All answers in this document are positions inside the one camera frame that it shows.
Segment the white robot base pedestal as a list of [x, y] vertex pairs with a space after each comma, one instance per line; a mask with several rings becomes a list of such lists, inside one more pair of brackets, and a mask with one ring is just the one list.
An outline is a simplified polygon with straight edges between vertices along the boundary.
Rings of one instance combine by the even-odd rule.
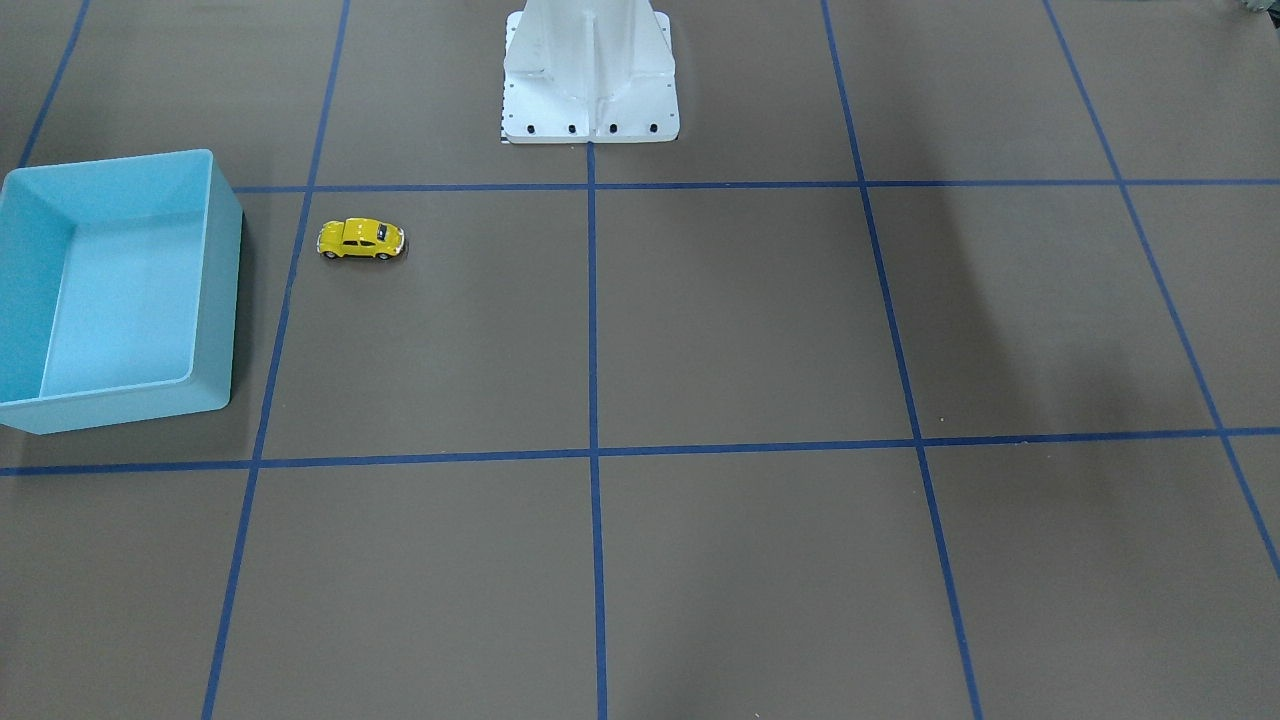
[[672, 23], [649, 1], [527, 1], [507, 15], [504, 41], [502, 141], [680, 136]]

